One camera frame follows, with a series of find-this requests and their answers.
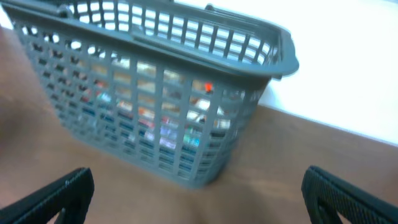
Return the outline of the multicolour Kleenex tissue multipack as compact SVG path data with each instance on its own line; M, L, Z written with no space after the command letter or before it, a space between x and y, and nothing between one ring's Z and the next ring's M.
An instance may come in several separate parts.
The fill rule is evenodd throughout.
M99 118L105 122L104 137L112 141L122 141L127 146L134 147L139 138L148 147L155 142L155 113L147 108L139 108L137 133L134 132L131 102L117 98L116 111L111 106L111 96L105 92L96 92L99 101ZM160 125L159 144L169 149L177 148L178 121L168 116L163 116Z

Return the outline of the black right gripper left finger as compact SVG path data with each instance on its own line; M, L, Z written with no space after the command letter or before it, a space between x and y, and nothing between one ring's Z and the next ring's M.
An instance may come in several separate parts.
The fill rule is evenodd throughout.
M1 223L84 223L94 191L90 168L77 168L2 208Z

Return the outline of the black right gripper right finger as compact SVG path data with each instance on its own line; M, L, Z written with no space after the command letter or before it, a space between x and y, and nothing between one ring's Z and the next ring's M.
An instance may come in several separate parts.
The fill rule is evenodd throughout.
M320 167L308 167L301 191L312 223L397 223L396 206Z

